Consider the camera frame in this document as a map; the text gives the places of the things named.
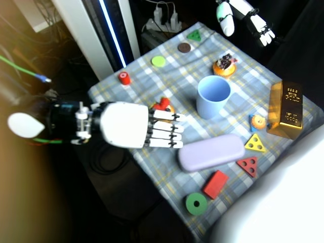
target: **white power adapter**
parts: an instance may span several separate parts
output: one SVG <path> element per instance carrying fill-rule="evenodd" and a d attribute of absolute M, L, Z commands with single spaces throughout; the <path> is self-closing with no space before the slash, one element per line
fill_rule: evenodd
<path fill-rule="evenodd" d="M 162 8 L 156 7 L 154 10 L 154 20 L 149 19 L 146 23 L 146 29 L 153 29 L 155 31 L 163 31 L 170 33 L 178 33 L 182 29 L 181 21 L 178 21 L 178 14 L 174 10 L 171 16 L 171 24 L 166 22 L 164 25 L 162 20 Z"/>

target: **green cable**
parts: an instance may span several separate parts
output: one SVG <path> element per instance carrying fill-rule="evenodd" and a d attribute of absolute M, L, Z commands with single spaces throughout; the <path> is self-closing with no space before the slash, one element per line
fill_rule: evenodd
<path fill-rule="evenodd" d="M 38 143 L 53 143 L 53 144 L 63 143 L 63 140 L 48 140 L 48 139 L 43 139 L 43 138 L 33 138 L 33 140 Z"/>
<path fill-rule="evenodd" d="M 37 75 L 37 74 L 34 73 L 34 72 L 31 72 L 31 71 L 29 71 L 29 70 L 27 70 L 27 69 L 25 69 L 25 68 L 22 68 L 22 67 L 16 65 L 15 63 L 9 61 L 7 58 L 5 58 L 5 57 L 3 57 L 3 56 L 1 56 L 1 55 L 0 55 L 0 60 L 3 60 L 4 62 L 6 62 L 7 64 L 9 64 L 10 66 L 12 66 L 12 67 L 14 67 L 14 68 L 16 68 L 16 69 L 18 69 L 18 70 L 20 70 L 20 71 L 22 71 L 22 72 L 25 72 L 25 73 L 27 73 L 27 74 L 29 74 L 29 75 L 32 75 L 32 76 L 36 76 L 36 75 Z"/>

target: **green triangle block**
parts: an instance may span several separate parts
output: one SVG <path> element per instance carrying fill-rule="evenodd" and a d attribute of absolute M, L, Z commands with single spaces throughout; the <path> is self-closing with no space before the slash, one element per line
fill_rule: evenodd
<path fill-rule="evenodd" d="M 194 32 L 190 33 L 189 35 L 187 35 L 187 38 L 198 42 L 201 41 L 199 30 L 196 29 Z"/>

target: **table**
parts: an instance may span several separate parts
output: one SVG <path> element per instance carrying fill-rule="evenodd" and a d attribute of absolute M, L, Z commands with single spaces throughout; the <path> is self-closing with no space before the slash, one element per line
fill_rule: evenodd
<path fill-rule="evenodd" d="M 186 38 L 196 29 L 200 32 L 201 42 Z M 191 45 L 189 53 L 178 51 L 177 46 L 182 42 Z M 213 62 L 225 53 L 230 53 L 238 59 L 237 70 L 229 79 L 234 94 L 219 116 L 203 120 L 195 109 L 197 85 L 203 77 L 213 74 Z M 150 60 L 156 55 L 166 58 L 167 63 L 164 67 L 151 65 Z M 188 117 L 188 121 L 182 124 L 185 127 L 184 144 L 230 133 L 237 134 L 246 143 L 253 134 L 249 129 L 249 114 L 258 113 L 267 117 L 270 87 L 281 80 L 220 34 L 201 23 L 196 23 L 121 71 L 128 72 L 132 84 L 121 85 L 117 78 L 120 73 L 118 71 L 91 87 L 89 95 L 93 101 L 126 101 L 151 106 L 162 96 L 168 97 L 176 112 Z M 324 113 L 304 97 L 303 116 L 305 134 L 322 123 Z M 185 173 L 177 163 L 175 149 L 131 149 L 131 153 L 198 240 L 293 142 L 268 134 L 265 130 L 257 133 L 267 151 L 246 151 L 245 155 L 258 157 L 255 179 L 249 177 L 234 161 L 195 173 Z M 208 199 L 208 209 L 203 215 L 190 215 L 184 207 L 183 198 L 192 192 L 199 192 L 216 170 L 221 170 L 229 176 L 227 184 L 215 200 Z"/>

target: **cup rim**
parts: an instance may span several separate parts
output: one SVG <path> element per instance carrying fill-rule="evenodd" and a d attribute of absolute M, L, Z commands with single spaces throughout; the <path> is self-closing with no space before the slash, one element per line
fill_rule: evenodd
<path fill-rule="evenodd" d="M 201 84 L 202 81 L 204 81 L 204 79 L 208 79 L 208 78 L 211 78 L 211 77 L 212 77 L 212 78 L 215 78 L 215 77 L 216 77 L 216 78 L 219 78 L 219 79 L 225 81 L 226 84 L 228 85 L 228 87 L 229 87 L 229 94 L 228 94 L 228 96 L 227 96 L 225 99 L 220 100 L 220 101 L 212 101 L 212 100 L 208 100 L 208 99 L 206 99 L 206 98 L 201 94 L 201 92 L 200 92 L 200 90 L 199 90 L 199 85 Z M 206 76 L 206 77 L 203 77 L 203 78 L 199 81 L 199 83 L 198 83 L 198 87 L 197 87 L 197 90 L 198 90 L 198 94 L 199 94 L 199 96 L 200 96 L 201 98 L 203 98 L 205 101 L 208 101 L 208 102 L 211 102 L 211 103 L 217 103 L 217 102 L 222 102 L 222 101 L 228 99 L 228 97 L 229 97 L 230 94 L 231 94 L 231 85 L 230 85 L 229 82 L 228 82 L 225 78 L 223 78 L 223 77 L 220 77 L 220 76 L 217 76 L 217 75 L 208 75 L 208 76 Z"/>

